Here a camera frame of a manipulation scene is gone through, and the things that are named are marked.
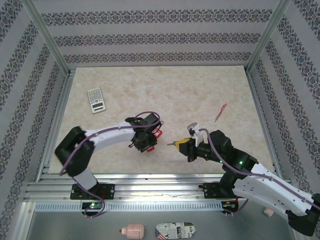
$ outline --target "pen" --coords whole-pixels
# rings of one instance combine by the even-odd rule
[[[216,116],[214,122],[216,122],[216,121],[218,120],[218,118],[220,117],[220,115],[222,114],[222,112],[225,110],[226,106],[227,106],[226,103],[223,104],[223,106],[221,107],[220,112],[219,112],[218,116]]]

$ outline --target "beige tabletop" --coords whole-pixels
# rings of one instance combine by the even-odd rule
[[[98,87],[106,111],[92,114],[87,91]],[[167,146],[188,138],[187,126],[193,122],[209,132],[221,130],[234,147],[273,170],[243,66],[77,68],[56,146],[75,126],[83,130],[111,127],[144,111],[155,111],[164,121],[155,150],[141,153],[129,148],[130,142],[106,147],[92,155],[93,173],[223,173],[220,163],[201,158],[189,163],[174,146]],[[53,155],[49,172],[58,173],[61,167]]]

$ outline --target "white calculator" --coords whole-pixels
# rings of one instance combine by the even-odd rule
[[[93,114],[106,110],[100,87],[89,90],[88,97]]]

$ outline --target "patterned wallpaper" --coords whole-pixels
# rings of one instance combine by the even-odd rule
[[[74,69],[244,65],[277,2],[37,0],[36,4]]]
[[[20,1],[0,2],[0,240],[35,180],[64,76]]]
[[[251,73],[281,170],[311,194],[320,193],[319,16],[317,1],[292,1]]]

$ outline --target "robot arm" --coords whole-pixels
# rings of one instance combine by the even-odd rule
[[[234,148],[231,140],[217,130],[211,132],[208,138],[222,157],[223,161],[221,161],[210,144],[204,143],[201,129],[196,123],[191,124],[187,129],[192,137],[176,141],[174,145],[179,152],[187,156],[188,162],[193,162],[199,157],[223,164],[225,174],[218,188],[215,188],[215,191],[218,191],[217,195],[227,198],[238,196],[252,200],[274,210],[288,220],[289,225],[296,231],[307,236],[314,234],[320,216],[319,193],[311,195],[288,184],[267,170],[257,159]],[[230,166],[247,175],[235,172]]]
[[[62,172],[65,169],[78,185],[96,195],[101,188],[87,168],[92,154],[121,142],[132,142],[132,146],[143,153],[157,144],[154,130],[161,125],[160,117],[151,113],[144,119],[138,116],[129,117],[116,126],[103,129],[84,131],[76,126],[66,135],[54,153],[64,166]]]

